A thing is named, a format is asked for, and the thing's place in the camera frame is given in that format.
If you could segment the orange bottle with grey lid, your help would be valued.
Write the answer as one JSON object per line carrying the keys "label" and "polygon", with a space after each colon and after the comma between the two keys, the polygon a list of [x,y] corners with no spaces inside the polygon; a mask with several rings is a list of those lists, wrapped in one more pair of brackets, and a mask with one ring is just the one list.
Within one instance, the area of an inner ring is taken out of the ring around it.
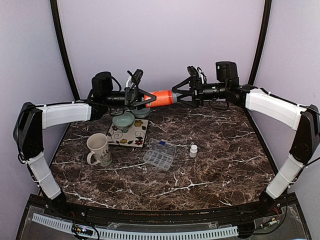
{"label": "orange bottle with grey lid", "polygon": [[156,96],[156,100],[147,103],[147,108],[169,106],[178,102],[177,94],[172,90],[151,91],[149,94]]}

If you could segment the clear plastic pill organizer box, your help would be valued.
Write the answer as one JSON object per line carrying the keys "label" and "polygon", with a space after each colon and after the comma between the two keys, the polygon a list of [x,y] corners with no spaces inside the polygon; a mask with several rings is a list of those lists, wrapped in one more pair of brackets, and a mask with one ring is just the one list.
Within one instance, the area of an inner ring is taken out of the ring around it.
{"label": "clear plastic pill organizer box", "polygon": [[176,150],[177,147],[172,143],[151,138],[148,150],[142,160],[149,165],[167,171],[174,161]]}

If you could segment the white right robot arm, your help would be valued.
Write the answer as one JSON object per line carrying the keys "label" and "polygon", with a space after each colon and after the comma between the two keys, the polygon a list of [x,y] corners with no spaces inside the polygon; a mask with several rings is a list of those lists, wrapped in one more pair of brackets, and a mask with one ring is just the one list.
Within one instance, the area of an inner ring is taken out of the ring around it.
{"label": "white right robot arm", "polygon": [[273,118],[295,131],[287,159],[261,194],[264,199],[255,205],[258,216],[266,217],[273,211],[273,200],[313,163],[311,158],[320,144],[320,113],[316,106],[293,103],[250,84],[240,85],[238,77],[222,77],[217,83],[203,83],[198,77],[190,76],[172,91],[178,95],[179,102],[191,97],[190,106],[193,107],[199,107],[205,100],[225,99],[235,106]]}

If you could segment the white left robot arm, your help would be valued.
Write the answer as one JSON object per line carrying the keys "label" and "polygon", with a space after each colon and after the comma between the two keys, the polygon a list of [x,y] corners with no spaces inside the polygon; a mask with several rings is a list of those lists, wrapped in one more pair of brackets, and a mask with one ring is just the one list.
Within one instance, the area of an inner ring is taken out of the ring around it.
{"label": "white left robot arm", "polygon": [[110,109],[145,107],[155,101],[154,94],[127,87],[124,91],[91,90],[87,99],[35,105],[23,104],[17,118],[13,138],[17,145],[18,160],[26,164],[33,181],[51,203],[51,210],[60,218],[67,218],[70,206],[57,184],[45,159],[43,130],[73,122],[99,120]]}

